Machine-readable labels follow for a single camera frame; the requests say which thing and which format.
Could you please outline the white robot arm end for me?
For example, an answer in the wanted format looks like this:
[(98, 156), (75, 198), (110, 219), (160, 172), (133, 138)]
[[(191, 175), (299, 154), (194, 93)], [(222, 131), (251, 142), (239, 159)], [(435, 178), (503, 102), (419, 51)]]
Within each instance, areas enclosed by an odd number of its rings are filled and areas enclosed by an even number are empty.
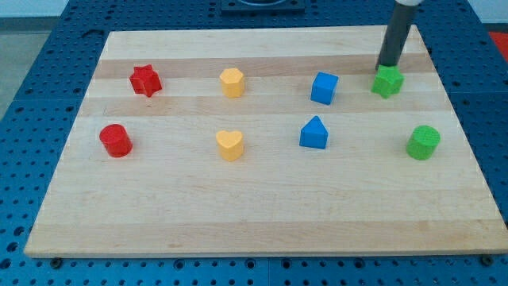
[(403, 6), (418, 6), (423, 0), (395, 0), (398, 4)]

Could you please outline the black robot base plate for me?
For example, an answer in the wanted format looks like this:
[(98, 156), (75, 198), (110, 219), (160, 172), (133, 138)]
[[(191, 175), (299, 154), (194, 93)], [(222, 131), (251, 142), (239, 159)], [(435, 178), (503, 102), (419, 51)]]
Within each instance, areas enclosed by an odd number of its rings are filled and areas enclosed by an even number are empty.
[(220, 0), (222, 13), (302, 12), (305, 0)]

